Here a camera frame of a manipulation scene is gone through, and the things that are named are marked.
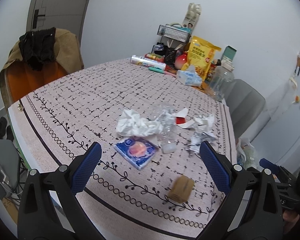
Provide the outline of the person's right hand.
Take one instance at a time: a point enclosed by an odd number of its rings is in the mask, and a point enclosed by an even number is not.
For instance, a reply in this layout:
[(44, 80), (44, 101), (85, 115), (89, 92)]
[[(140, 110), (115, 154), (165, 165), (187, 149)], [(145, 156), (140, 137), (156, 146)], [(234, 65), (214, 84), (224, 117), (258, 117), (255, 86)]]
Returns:
[(298, 222), (300, 215), (295, 211), (286, 210), (283, 213), (283, 220), (285, 225), (283, 227), (284, 234), (287, 234)]

